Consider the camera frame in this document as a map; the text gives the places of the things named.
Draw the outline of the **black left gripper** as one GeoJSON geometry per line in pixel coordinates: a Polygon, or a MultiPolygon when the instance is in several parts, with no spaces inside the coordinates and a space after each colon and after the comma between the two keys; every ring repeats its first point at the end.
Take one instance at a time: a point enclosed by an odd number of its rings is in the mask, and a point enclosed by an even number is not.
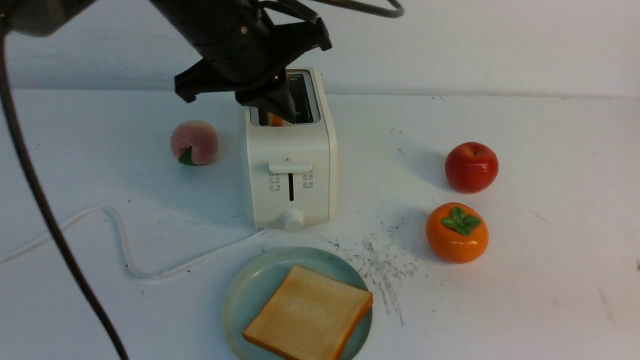
{"type": "Polygon", "coordinates": [[[151,4],[201,55],[174,77],[186,103],[210,92],[233,92],[246,107],[292,121],[296,107],[286,68],[307,51],[332,47],[320,18],[276,25],[266,13],[292,14],[292,7],[258,0],[153,0],[151,4]]]}

